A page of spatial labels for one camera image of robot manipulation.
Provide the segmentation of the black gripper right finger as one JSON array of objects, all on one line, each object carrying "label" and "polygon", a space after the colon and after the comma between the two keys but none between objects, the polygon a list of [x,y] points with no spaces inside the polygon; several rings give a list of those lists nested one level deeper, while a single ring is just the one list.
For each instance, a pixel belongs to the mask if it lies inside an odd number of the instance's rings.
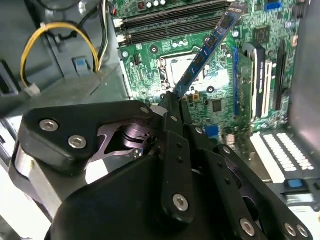
[{"label": "black gripper right finger", "polygon": [[283,201],[227,145],[212,146],[203,131],[192,124],[181,102],[184,133],[191,145],[191,160],[204,173],[206,197],[213,222],[224,240],[311,240],[311,232]]}]

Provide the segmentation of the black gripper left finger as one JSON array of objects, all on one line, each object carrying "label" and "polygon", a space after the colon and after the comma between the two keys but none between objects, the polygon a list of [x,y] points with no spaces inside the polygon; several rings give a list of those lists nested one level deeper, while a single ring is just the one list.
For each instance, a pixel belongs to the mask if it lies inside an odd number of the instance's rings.
[{"label": "black gripper left finger", "polygon": [[179,134],[182,101],[167,93],[153,107],[131,100],[30,110],[11,161],[18,188],[53,221],[73,193],[142,157],[149,136]]}]

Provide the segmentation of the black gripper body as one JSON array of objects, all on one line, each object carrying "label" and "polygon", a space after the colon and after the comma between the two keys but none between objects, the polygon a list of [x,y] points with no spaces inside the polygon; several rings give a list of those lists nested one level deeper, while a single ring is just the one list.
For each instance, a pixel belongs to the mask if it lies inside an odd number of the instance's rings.
[{"label": "black gripper body", "polygon": [[224,240],[235,231],[213,174],[231,153],[193,126],[151,135],[142,157],[69,196],[46,239]]}]

